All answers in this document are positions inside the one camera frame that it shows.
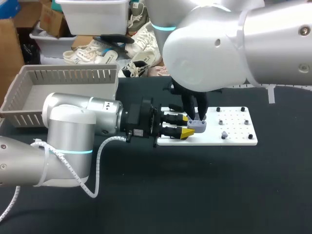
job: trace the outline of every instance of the screw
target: screw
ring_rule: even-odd
[[[311,32],[311,28],[309,26],[302,26],[299,29],[299,34],[304,36],[304,37],[309,35],[310,32]]]
[[[300,64],[299,65],[299,72],[308,73],[309,70],[310,70],[309,65],[307,65],[307,64]]]

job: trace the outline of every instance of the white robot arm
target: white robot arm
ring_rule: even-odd
[[[246,82],[312,85],[310,0],[266,7],[258,0],[212,2],[146,0],[164,63],[178,84],[197,92]]]

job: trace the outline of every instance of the white plastic bin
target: white plastic bin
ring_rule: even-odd
[[[73,35],[126,34],[129,0],[56,0]]]
[[[41,53],[47,58],[63,58],[63,53],[72,50],[73,38],[40,37],[33,31],[29,37],[34,39],[39,46]]]

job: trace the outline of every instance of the gray plastic basket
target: gray plastic basket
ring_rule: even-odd
[[[15,127],[44,127],[42,107],[50,93],[115,99],[117,64],[26,65],[16,75],[0,108]]]

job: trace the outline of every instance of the white sneaker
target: white sneaker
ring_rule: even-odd
[[[150,39],[150,32],[153,31],[152,23],[148,22],[143,25],[136,34],[131,38],[135,40],[133,44],[126,44],[125,50],[128,51],[127,55],[133,58],[136,54],[142,52]]]
[[[82,50],[94,50],[94,51],[98,51],[98,52],[103,52],[105,49],[108,48],[108,46],[106,46],[105,44],[103,44],[97,40],[92,40],[89,44],[82,45],[82,46],[79,46],[77,48],[82,49]]]
[[[143,51],[118,72],[118,77],[140,77],[154,62],[153,51]]]
[[[104,57],[100,55],[101,52],[80,48],[63,53],[64,61],[68,64],[107,64],[115,62],[118,56],[113,50],[108,51]]]
[[[156,41],[156,37],[154,32],[150,32],[150,36],[149,36],[149,42],[146,45],[145,49],[143,51],[153,51],[154,55],[155,55],[155,62],[152,64],[152,67],[158,65],[161,62],[161,54],[158,48],[158,44]]]

